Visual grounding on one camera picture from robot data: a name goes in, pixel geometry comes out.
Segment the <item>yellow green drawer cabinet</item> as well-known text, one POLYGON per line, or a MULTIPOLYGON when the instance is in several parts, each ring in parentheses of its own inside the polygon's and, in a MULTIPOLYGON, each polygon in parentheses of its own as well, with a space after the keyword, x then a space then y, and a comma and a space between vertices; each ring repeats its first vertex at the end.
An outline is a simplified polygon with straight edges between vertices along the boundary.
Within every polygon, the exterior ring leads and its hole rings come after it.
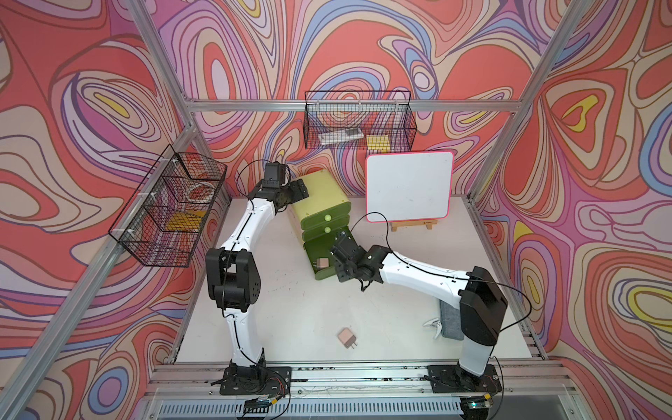
POLYGON ((295 233, 303 243, 346 227, 352 203, 330 171, 321 170, 299 177, 308 197, 291 204, 295 233))

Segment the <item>green bottom drawer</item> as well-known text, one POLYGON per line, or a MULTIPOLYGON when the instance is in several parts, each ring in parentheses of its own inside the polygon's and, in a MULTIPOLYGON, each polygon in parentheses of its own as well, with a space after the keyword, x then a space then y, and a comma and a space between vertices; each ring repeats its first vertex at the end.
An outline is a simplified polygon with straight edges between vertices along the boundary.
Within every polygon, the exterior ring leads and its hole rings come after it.
POLYGON ((322 234, 322 236, 312 239, 311 241, 307 241, 304 244, 304 250, 306 251, 306 255, 308 256, 311 267, 313 268, 314 277, 317 281, 321 281, 336 275, 334 257, 331 254, 331 248, 334 246, 335 241, 342 233, 350 236, 350 228, 340 227, 339 229, 334 229, 332 232, 322 234), (331 260, 332 266, 329 269, 325 269, 323 271, 317 270, 316 260, 321 257, 328 257, 331 260))

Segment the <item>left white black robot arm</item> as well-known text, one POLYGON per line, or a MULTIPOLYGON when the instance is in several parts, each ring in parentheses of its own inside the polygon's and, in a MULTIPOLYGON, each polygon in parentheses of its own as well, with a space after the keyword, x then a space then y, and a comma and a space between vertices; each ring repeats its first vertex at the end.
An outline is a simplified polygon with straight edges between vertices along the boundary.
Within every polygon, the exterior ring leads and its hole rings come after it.
POLYGON ((264 348, 252 313, 262 286, 253 251, 264 229, 279 211, 308 197, 302 180, 293 180, 280 187, 270 181, 259 182, 233 233, 206 254, 208 296, 222 310, 233 345, 224 376, 226 381, 257 388, 272 375, 266 367, 264 348))

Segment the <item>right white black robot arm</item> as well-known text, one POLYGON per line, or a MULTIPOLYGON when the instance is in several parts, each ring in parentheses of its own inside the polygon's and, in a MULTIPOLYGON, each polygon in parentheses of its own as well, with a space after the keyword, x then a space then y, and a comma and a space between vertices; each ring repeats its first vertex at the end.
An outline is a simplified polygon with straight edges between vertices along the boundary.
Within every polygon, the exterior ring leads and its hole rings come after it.
POLYGON ((380 245, 365 250, 351 234, 340 234, 330 253, 341 283, 356 279, 362 292, 372 283, 403 286, 451 306, 457 312, 463 335, 457 373, 472 381, 486 374, 509 307, 500 285, 487 269, 440 268, 380 245))

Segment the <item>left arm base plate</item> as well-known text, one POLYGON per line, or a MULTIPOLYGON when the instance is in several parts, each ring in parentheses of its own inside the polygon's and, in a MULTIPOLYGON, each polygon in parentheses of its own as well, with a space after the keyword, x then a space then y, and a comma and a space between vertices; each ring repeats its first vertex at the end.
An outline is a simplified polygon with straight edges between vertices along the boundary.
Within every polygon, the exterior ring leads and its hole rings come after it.
POLYGON ((222 379, 213 383, 223 396, 288 394, 292 382, 291 367, 242 367, 231 364, 222 379))

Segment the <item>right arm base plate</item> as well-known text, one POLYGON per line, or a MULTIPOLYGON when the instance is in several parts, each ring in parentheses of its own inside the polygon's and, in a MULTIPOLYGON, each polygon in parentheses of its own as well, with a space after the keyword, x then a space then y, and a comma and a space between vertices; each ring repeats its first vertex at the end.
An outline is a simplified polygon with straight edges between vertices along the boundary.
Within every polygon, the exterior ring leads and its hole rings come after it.
POLYGON ((486 365, 482 376, 474 376, 459 365, 429 365, 423 379, 435 394, 475 393, 496 395, 502 392, 501 376, 495 366, 486 365))

